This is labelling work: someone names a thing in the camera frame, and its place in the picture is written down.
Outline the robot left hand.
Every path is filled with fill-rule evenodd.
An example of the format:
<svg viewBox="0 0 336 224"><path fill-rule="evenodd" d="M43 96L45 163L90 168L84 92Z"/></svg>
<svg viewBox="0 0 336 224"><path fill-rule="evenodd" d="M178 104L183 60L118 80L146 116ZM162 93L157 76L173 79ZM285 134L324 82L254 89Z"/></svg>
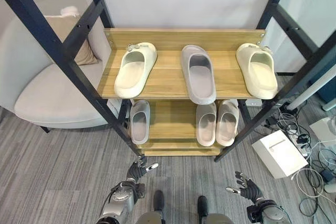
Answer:
<svg viewBox="0 0 336 224"><path fill-rule="evenodd" d="M137 182L146 173L158 168L158 163L153 163L152 165L146 167L147 157L144 154L138 157L138 159L133 162L127 172L126 180Z"/></svg>

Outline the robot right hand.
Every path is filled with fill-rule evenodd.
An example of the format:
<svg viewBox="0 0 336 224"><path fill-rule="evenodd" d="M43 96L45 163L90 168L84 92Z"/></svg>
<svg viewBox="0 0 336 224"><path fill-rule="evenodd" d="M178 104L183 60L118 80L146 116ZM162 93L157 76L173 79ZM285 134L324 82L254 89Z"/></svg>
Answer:
<svg viewBox="0 0 336 224"><path fill-rule="evenodd" d="M240 188L226 187L226 191L251 200L254 204L256 204L258 200L264 198L261 189L251 180L251 178L239 171L235 171L235 177Z"/></svg>

